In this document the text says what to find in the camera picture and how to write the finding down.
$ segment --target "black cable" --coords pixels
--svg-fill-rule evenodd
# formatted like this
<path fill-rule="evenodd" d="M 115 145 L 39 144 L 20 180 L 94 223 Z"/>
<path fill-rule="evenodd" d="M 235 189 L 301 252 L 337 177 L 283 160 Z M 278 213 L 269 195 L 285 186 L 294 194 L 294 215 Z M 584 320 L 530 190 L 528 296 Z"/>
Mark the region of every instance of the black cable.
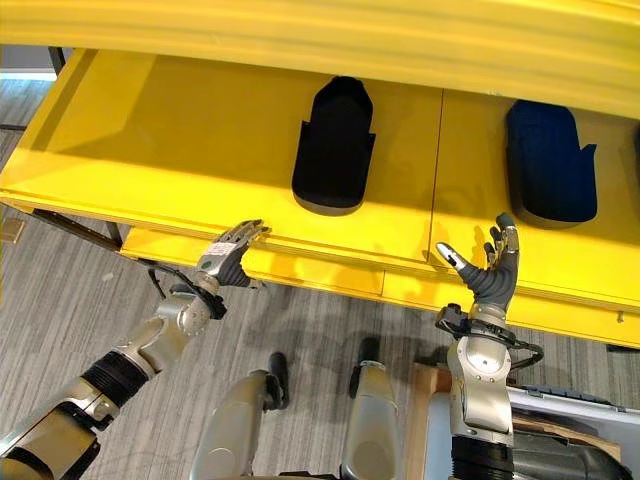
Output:
<path fill-rule="evenodd" d="M 533 354 L 525 358 L 523 360 L 518 360 L 517 362 L 513 362 L 511 364 L 512 372 L 516 370 L 520 370 L 525 367 L 530 367 L 531 365 L 535 365 L 540 360 L 544 358 L 544 350 L 540 345 L 536 345 L 535 343 L 527 343 L 523 340 L 514 339 L 513 341 L 506 340 L 502 337 L 486 335 L 484 333 L 471 332 L 470 327 L 467 328 L 457 328 L 456 326 L 447 322 L 444 318 L 441 318 L 436 322 L 436 328 L 440 330 L 444 330 L 445 332 L 453 335 L 455 338 L 460 337 L 476 337 L 476 338 L 486 338 L 488 340 L 492 340 L 494 342 L 498 342 L 504 345 L 509 350 L 529 350 L 533 352 Z"/>
<path fill-rule="evenodd" d="M 187 277 L 181 271 L 176 270 L 175 268 L 167 267 L 166 265 L 159 264 L 157 262 L 154 262 L 153 260 L 147 260 L 146 258 L 139 258 L 138 262 L 147 267 L 147 272 L 149 272 L 151 281 L 163 298 L 166 298 L 166 295 L 162 291 L 160 283 L 155 276 L 155 270 L 160 270 L 161 272 L 165 272 L 173 275 L 174 277 L 178 277 L 187 287 L 189 292 L 202 300 L 202 302 L 207 306 L 211 318 L 220 320 L 227 312 L 227 309 L 222 303 L 222 297 L 220 297 L 219 295 L 212 295 L 205 289 L 198 287 L 189 279 L 189 277 Z"/>
<path fill-rule="evenodd" d="M 149 274 L 149 278 L 151 279 L 151 283 L 153 283 L 153 286 L 156 287 L 156 290 L 158 291 L 160 296 L 163 299 L 167 298 L 167 296 L 165 295 L 164 291 L 162 290 L 162 287 L 160 286 L 160 282 L 158 281 L 158 277 L 156 277 L 156 269 L 149 267 L 149 268 L 147 268 L 147 273 Z"/>

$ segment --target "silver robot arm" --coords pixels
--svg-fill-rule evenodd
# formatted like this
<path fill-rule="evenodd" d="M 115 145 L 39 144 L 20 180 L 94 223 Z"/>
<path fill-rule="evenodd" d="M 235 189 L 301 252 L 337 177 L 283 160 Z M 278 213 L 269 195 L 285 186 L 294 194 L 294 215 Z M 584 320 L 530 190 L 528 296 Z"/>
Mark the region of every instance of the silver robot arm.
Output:
<path fill-rule="evenodd" d="M 485 244 L 488 269 L 470 264 L 445 243 L 440 255 L 458 272 L 474 294 L 468 313 L 450 304 L 440 311 L 436 326 L 455 341 L 447 354 L 451 370 L 451 435 L 454 477 L 513 478 L 513 424 L 507 394 L 512 368 L 542 358 L 537 345 L 518 341 L 506 329 L 506 312 L 518 277 L 518 232 L 511 217 L 496 218 L 491 229 L 494 244 Z M 508 348 L 524 348 L 534 355 L 512 364 Z"/>
<path fill-rule="evenodd" d="M 182 283 L 126 340 L 0 440 L 0 478 L 78 478 L 99 452 L 97 433 L 142 385 L 180 358 L 211 318 L 222 318 L 226 309 L 217 296 L 219 287 L 258 286 L 240 260 L 250 242 L 267 230 L 262 221 L 253 220 L 225 232 L 198 262 L 194 281 L 146 263 L 171 271 Z"/>

